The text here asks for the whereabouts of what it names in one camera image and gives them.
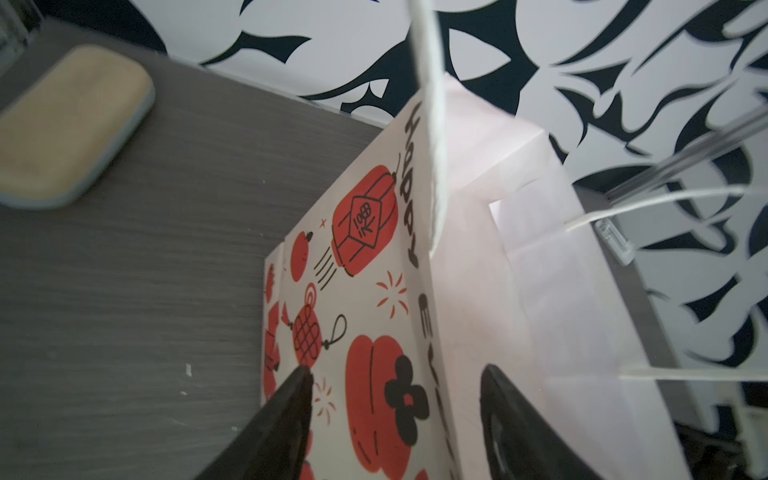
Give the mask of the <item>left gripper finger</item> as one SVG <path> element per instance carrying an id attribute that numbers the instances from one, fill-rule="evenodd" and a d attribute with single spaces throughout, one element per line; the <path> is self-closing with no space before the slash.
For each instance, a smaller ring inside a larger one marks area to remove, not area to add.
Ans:
<path id="1" fill-rule="evenodd" d="M 426 115 L 427 144 L 431 174 L 429 254 L 439 245 L 447 219 L 447 130 L 445 63 L 441 30 L 432 1 L 406 2 L 411 19 L 411 46 Z"/>

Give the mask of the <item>red white paper bag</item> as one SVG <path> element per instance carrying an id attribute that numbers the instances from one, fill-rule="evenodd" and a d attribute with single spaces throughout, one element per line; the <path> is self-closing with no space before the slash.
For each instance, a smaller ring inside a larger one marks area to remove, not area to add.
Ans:
<path id="1" fill-rule="evenodd" d="M 546 133 L 447 78 L 429 254 L 416 94 L 266 256 L 262 397 L 307 367 L 303 479 L 763 479 L 767 370 L 655 367 Z"/>

